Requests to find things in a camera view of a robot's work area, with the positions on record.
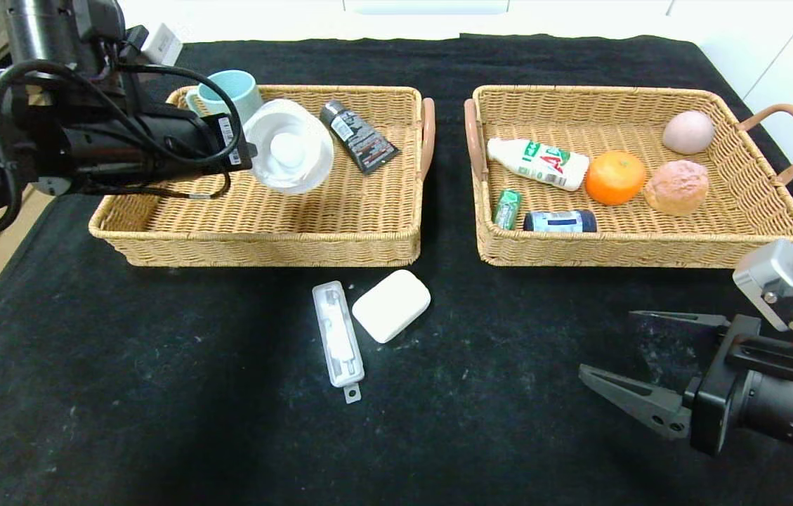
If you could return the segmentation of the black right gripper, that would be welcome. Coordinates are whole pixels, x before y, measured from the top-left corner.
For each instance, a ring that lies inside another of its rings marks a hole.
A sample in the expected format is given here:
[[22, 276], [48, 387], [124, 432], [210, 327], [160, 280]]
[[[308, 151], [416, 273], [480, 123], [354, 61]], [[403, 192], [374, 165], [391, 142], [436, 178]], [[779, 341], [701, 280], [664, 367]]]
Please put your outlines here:
[[752, 430], [793, 445], [793, 342], [764, 337], [761, 320], [737, 315], [630, 311], [650, 329], [726, 329], [708, 371], [684, 397], [581, 364], [578, 377], [586, 387], [666, 439], [687, 439], [708, 455], [718, 455], [728, 433]]

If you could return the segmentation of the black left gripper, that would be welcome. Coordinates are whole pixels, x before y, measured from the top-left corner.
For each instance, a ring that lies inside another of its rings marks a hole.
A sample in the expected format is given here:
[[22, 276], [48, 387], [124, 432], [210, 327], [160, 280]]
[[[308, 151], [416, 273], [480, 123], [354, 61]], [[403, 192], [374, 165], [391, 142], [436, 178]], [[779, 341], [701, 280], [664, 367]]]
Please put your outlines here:
[[253, 143], [239, 140], [216, 158], [235, 140], [228, 115], [136, 115], [132, 122], [145, 137], [118, 119], [63, 127], [72, 175], [95, 185], [152, 185], [251, 169], [248, 157], [258, 155]]

